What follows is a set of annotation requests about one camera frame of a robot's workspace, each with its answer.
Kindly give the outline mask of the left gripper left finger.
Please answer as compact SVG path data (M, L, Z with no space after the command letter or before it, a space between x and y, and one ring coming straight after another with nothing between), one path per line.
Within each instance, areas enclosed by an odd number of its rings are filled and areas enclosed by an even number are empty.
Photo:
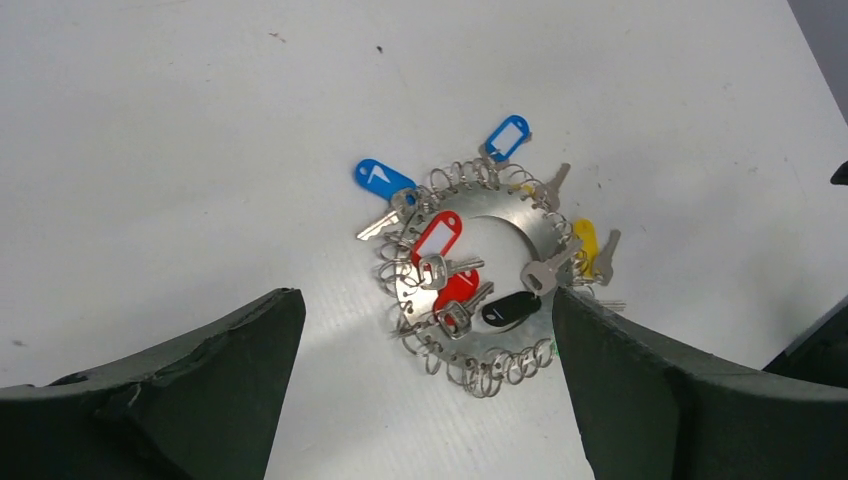
M5 479L261 479L306 320L280 288L136 354L1 391Z

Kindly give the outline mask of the metal disc keyring holder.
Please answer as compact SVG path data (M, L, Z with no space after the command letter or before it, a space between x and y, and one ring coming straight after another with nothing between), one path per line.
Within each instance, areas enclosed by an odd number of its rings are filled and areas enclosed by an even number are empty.
M554 293L593 297L610 283L620 234L600 244L590 221L560 212L570 169L542 181L517 164L457 161L399 191L368 228L395 301L392 337L429 375L477 398L534 377L558 353Z

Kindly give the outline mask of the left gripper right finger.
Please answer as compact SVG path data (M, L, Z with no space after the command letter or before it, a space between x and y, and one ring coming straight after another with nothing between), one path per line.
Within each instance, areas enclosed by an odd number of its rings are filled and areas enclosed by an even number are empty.
M598 479L843 479L847 388L742 366L569 289L552 323Z

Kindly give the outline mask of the key with red tag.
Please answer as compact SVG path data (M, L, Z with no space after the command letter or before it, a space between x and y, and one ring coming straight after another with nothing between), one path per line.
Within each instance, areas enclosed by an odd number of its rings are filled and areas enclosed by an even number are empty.
M482 268L485 261L479 257L466 260L449 260L449 251L463 230L461 217L454 211L438 213L425 228L412 248L411 259L419 275L418 286L425 290L440 290L457 273Z

